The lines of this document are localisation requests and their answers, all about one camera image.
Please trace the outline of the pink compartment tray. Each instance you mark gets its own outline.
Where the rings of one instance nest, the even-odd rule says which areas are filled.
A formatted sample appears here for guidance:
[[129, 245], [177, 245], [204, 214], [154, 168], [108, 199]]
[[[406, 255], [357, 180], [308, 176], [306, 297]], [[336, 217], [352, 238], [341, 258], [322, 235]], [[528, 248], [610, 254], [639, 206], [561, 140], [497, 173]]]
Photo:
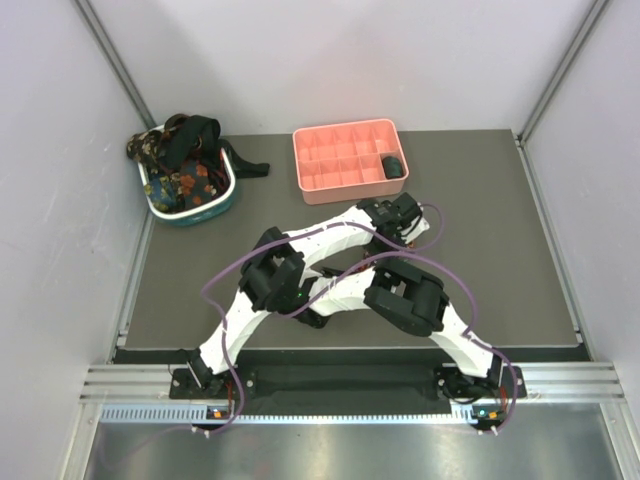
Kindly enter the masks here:
[[[386, 118], [304, 127], [292, 135], [298, 186], [309, 205], [396, 195], [409, 167], [395, 123]], [[399, 179], [385, 178], [381, 159], [398, 157]]]

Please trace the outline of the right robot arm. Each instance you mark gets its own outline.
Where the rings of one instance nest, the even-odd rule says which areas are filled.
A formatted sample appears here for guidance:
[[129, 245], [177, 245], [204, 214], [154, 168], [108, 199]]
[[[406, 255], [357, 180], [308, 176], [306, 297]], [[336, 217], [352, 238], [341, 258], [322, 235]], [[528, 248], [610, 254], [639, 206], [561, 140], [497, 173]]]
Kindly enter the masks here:
[[299, 287], [278, 293], [274, 306], [314, 328], [336, 313], [369, 310], [405, 334], [433, 340], [455, 363], [438, 367], [436, 382], [459, 403], [497, 396], [504, 380], [501, 358], [461, 319], [443, 281], [398, 258], [355, 273], [307, 270]]

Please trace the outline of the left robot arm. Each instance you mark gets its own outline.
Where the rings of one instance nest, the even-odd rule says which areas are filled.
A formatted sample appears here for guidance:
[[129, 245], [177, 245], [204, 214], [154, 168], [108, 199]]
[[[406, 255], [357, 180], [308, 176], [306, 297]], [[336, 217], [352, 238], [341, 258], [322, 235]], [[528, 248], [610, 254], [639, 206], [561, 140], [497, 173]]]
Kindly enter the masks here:
[[254, 249], [216, 274], [203, 287], [209, 290], [234, 269], [240, 271], [230, 307], [214, 307], [221, 321], [214, 333], [187, 356], [192, 384], [205, 396], [216, 396], [226, 387], [227, 374], [246, 341], [270, 314], [293, 314], [315, 324], [325, 317], [313, 313], [307, 303], [312, 288], [323, 276], [311, 271], [316, 263], [350, 248], [369, 254], [406, 250], [429, 229], [423, 209], [409, 194], [394, 201], [364, 199], [343, 213], [310, 227], [283, 232], [266, 230]]

